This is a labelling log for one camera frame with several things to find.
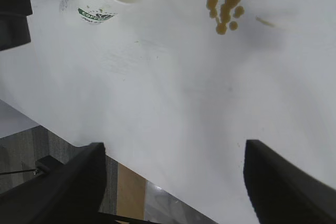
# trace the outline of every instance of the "white surface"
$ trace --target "white surface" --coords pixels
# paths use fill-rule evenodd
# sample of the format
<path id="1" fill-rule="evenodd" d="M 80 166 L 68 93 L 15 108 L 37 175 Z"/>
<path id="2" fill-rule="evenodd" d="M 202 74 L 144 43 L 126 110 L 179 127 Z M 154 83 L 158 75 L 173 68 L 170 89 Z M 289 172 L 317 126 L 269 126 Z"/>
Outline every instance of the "white surface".
<path id="1" fill-rule="evenodd" d="M 0 100 L 0 138 L 6 137 L 38 124 Z"/>
<path id="2" fill-rule="evenodd" d="M 219 223 L 257 223 L 247 138 L 336 187 L 334 0 L 242 0 L 224 36 L 206 0 L 145 0 L 79 28 L 59 1 L 33 0 L 33 43 L 0 54 L 0 99 L 72 144 L 104 141 Z"/>

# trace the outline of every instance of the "gray carpet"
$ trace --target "gray carpet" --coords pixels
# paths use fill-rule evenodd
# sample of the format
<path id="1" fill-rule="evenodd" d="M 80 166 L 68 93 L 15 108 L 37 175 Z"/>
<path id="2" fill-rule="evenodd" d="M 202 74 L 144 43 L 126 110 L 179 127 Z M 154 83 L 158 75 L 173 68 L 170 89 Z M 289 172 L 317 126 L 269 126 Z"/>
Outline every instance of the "gray carpet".
<path id="1" fill-rule="evenodd" d="M 42 126 L 0 138 L 0 173 L 34 169 L 35 161 L 51 155 L 68 162 L 80 150 Z M 107 187 L 100 211 L 117 213 L 118 163 L 106 157 Z M 0 194 L 34 177 L 33 173 L 0 176 Z"/>

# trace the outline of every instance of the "wooden panel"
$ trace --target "wooden panel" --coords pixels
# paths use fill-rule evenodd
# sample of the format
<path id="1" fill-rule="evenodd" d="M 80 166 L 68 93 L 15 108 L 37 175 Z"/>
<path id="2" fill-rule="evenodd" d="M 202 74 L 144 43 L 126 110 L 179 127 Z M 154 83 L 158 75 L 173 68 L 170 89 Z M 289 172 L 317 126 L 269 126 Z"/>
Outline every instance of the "wooden panel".
<path id="1" fill-rule="evenodd" d="M 118 170 L 117 215 L 143 220 L 146 180 L 121 164 Z"/>

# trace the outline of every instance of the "liquid stain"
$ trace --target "liquid stain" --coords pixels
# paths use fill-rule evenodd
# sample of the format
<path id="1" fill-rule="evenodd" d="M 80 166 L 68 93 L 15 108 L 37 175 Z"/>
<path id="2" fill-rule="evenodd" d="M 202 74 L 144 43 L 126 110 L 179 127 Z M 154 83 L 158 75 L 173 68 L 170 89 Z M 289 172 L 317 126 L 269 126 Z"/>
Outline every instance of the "liquid stain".
<path id="1" fill-rule="evenodd" d="M 269 26 L 269 27 L 273 27 L 273 28 L 276 27 L 276 25 L 274 25 L 273 23 L 265 21 L 265 20 L 263 20 L 262 18 L 259 18 L 259 17 L 256 17 L 256 21 L 259 21 L 260 23 L 262 23 L 265 26 Z"/>
<path id="2" fill-rule="evenodd" d="M 227 31 L 227 24 L 231 21 L 230 12 L 234 9 L 241 0 L 224 0 L 224 4 L 220 6 L 220 14 L 217 14 L 218 0 L 207 0 L 206 7 L 210 10 L 210 18 L 215 18 L 217 22 L 216 31 L 218 34 L 225 34 Z M 234 18 L 240 18 L 244 14 L 245 10 L 242 6 L 235 8 L 233 14 Z M 231 30 L 238 28 L 238 23 L 233 21 L 229 24 Z"/>

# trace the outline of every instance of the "black plastic part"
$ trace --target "black plastic part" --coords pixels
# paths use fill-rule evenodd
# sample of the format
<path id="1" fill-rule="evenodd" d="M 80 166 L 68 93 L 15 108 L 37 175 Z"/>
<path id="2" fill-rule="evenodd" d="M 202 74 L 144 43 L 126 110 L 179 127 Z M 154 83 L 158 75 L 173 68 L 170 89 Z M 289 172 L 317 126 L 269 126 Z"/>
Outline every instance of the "black plastic part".
<path id="1" fill-rule="evenodd" d="M 62 165 L 63 163 L 53 158 L 52 156 L 40 158 L 38 161 L 35 162 L 36 168 L 43 173 L 51 173 Z"/>
<path id="2" fill-rule="evenodd" d="M 0 51 L 31 42 L 27 16 L 30 0 L 0 0 Z"/>
<path id="3" fill-rule="evenodd" d="M 10 13 L 21 16 L 33 14 L 30 0 L 0 0 L 0 14 Z"/>
<path id="4" fill-rule="evenodd" d="M 258 140 L 248 140 L 244 180 L 261 224 L 335 224 L 336 191 Z"/>
<path id="5" fill-rule="evenodd" d="M 31 42 L 25 16 L 0 15 L 0 51 Z"/>

